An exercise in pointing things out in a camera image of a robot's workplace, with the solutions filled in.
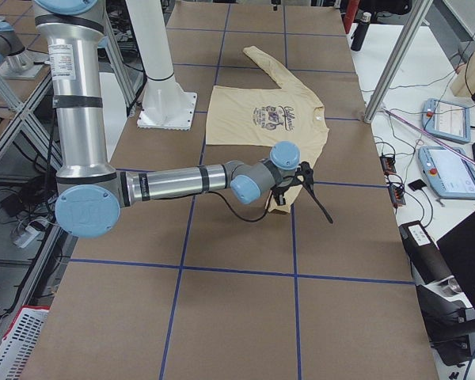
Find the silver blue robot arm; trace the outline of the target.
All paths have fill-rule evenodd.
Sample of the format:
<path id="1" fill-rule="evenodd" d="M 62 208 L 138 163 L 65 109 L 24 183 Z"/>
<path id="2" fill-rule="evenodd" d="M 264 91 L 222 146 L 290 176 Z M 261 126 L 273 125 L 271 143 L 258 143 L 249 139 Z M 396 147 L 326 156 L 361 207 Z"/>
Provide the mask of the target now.
<path id="1" fill-rule="evenodd" d="M 210 144 L 267 146 L 254 165 L 221 165 L 123 172 L 108 162 L 97 46 L 104 37 L 102 1 L 36 1 L 38 31 L 48 44 L 53 107 L 62 167 L 56 174 L 58 224 L 80 238 L 108 233 L 120 211 L 139 201 L 169 200 L 232 190 L 243 204 L 268 194 L 267 211 L 285 211 L 299 191 L 313 191 L 313 165 L 329 130 L 325 107 L 283 64 L 257 47 L 245 54 L 276 89 L 213 89 L 207 121 Z"/>
<path id="2" fill-rule="evenodd" d="M 0 75 L 3 78 L 33 80 L 47 59 L 45 53 L 29 51 L 12 25 L 0 21 Z"/>

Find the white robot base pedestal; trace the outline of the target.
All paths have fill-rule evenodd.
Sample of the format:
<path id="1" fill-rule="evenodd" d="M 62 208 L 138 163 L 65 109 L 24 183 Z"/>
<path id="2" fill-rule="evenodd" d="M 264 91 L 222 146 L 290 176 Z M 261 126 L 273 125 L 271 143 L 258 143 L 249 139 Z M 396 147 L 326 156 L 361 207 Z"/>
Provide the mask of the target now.
<path id="1" fill-rule="evenodd" d="M 191 128 L 197 94 L 177 83 L 159 1 L 126 2 L 146 75 L 138 126 L 187 131 Z"/>

